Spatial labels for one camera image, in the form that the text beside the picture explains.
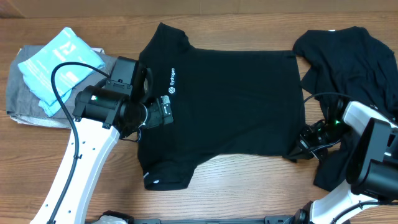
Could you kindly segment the black polo shirt with logo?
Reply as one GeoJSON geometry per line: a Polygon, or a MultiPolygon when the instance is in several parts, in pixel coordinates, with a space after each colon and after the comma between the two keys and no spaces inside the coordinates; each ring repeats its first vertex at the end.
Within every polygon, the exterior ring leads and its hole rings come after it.
{"type": "Polygon", "coordinates": [[[147,190],[186,189],[197,166],[220,154],[285,157],[293,149],[305,117],[292,51],[198,49],[184,31],[159,24],[139,61],[173,116],[142,131],[147,190]]]}

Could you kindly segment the plain black t-shirt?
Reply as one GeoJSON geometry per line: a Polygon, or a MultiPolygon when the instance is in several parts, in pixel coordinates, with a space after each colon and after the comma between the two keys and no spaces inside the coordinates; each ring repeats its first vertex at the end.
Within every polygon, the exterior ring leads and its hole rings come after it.
{"type": "Polygon", "coordinates": [[[396,57],[365,28],[308,30],[293,51],[310,64],[301,86],[315,95],[323,114],[344,94],[397,120],[396,57]]]}

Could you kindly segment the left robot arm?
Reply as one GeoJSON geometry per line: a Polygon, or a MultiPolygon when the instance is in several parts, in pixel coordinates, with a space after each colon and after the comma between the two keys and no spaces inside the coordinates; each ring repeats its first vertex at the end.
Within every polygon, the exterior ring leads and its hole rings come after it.
{"type": "Polygon", "coordinates": [[[134,132],[173,121],[167,95],[145,106],[130,92],[88,86],[79,92],[65,155],[32,223],[84,223],[109,153],[134,132]]]}

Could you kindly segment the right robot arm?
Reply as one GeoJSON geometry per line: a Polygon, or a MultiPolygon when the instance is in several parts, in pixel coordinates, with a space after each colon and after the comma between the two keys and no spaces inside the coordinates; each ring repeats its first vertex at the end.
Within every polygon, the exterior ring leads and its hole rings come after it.
{"type": "Polygon", "coordinates": [[[326,120],[304,127],[288,158],[324,161],[328,148],[348,132],[359,141],[351,151],[345,179],[286,223],[349,223],[367,208],[397,205],[397,124],[370,106],[339,99],[326,120]]]}

